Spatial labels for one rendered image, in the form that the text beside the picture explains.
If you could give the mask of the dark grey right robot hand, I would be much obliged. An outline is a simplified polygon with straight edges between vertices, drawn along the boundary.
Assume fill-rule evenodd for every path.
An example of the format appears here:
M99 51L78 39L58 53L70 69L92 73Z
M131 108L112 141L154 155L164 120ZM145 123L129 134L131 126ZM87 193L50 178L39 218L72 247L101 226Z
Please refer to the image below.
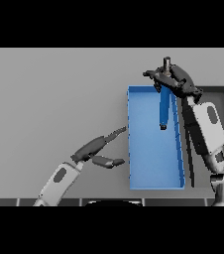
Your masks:
M154 81L154 87L157 92L166 87L179 98L192 97L197 104L202 96L203 91L197 88L189 74L176 64L169 68L170 75L165 75L165 68L158 67L156 70L146 70L143 76L147 76Z

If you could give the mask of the blue bin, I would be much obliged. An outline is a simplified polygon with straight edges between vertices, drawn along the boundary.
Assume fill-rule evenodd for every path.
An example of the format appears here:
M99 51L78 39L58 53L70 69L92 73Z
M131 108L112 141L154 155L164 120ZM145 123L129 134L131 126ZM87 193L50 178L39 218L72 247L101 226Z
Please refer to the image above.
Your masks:
M183 190L185 186L176 97L168 96L168 125L160 127L161 95L152 85L128 86L130 189Z

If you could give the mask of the blue pipe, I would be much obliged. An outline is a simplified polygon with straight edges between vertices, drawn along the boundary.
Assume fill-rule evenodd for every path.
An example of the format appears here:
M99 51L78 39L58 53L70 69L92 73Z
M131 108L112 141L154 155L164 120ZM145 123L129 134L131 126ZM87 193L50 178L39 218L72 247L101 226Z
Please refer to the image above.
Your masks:
M164 58L164 70L162 72L162 90L160 101L160 128L166 130L168 126L169 93L168 78L170 77L170 57Z

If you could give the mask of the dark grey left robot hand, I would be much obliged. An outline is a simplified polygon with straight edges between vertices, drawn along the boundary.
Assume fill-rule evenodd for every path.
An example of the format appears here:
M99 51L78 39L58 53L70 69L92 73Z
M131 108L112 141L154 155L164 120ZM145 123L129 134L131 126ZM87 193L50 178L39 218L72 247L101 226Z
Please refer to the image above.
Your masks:
M78 164L79 162L87 162L89 160L96 166L100 166L105 169L112 169L114 167L118 167L125 163L124 159L110 159L102 156L98 156L98 153L112 140L118 137L121 133L127 130L126 127L122 127L120 129L115 130L108 136L100 136L97 137L87 144L83 145L80 149L78 149L73 155L71 155L71 159Z

